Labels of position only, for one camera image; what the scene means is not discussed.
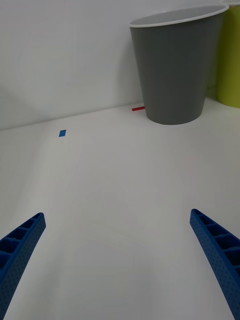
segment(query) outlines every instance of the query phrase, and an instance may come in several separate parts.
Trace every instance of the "gray plastic bin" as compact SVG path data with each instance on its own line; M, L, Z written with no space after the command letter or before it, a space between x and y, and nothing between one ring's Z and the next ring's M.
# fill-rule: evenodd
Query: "gray plastic bin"
M146 115L178 125L203 110L227 4L181 8L130 23Z

